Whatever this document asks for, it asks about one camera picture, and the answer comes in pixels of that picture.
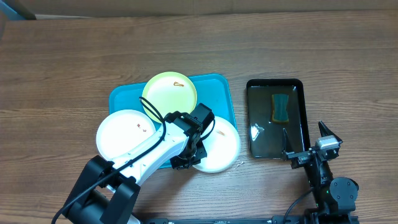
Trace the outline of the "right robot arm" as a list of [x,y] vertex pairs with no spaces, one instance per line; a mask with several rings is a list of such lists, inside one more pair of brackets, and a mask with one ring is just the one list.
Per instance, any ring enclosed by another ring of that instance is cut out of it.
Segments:
[[[318,122],[321,137],[314,146],[303,152],[294,152],[286,130],[282,136],[282,158],[291,162],[291,168],[303,167],[310,189],[301,195],[285,212],[282,223],[358,223],[351,216],[356,210],[359,185],[347,177],[334,177],[328,162],[339,156],[343,140],[323,121]],[[316,207],[308,208],[301,216],[290,212],[301,200],[312,194]]]

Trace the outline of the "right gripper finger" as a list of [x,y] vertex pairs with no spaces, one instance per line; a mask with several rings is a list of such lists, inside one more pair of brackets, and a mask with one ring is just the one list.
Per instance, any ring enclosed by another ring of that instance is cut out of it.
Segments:
[[326,126],[323,121],[318,122],[321,137],[334,136],[335,134]]
[[283,136],[282,136],[282,159],[283,160],[289,160],[290,156],[294,154],[293,147],[291,146],[287,130],[284,128],[283,129]]

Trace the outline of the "green yellow sponge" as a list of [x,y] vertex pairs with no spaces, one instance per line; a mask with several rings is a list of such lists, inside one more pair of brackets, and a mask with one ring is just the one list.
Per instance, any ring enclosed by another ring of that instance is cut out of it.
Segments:
[[289,96],[286,94],[273,94],[272,100],[272,115],[271,121],[274,123],[288,123],[288,104]]

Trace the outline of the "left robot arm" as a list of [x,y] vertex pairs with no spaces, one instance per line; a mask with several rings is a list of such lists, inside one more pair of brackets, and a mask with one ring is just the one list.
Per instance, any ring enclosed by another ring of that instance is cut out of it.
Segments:
[[143,107],[161,120],[160,129],[127,153],[109,161],[95,156],[84,166],[63,207],[72,223],[139,223],[132,215],[141,185],[163,163],[173,169],[188,169],[207,156],[203,140],[206,128],[215,126],[215,116],[200,103],[191,113],[173,112],[162,116],[145,98]]

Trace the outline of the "white plate with orange stain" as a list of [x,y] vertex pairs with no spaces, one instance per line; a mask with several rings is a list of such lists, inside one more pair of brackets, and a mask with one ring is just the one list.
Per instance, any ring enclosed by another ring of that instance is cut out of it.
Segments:
[[210,135],[203,140],[207,156],[200,163],[193,165],[199,171],[206,173],[218,173],[231,167],[237,160],[241,141],[237,129],[227,120],[219,116],[207,127],[203,136]]

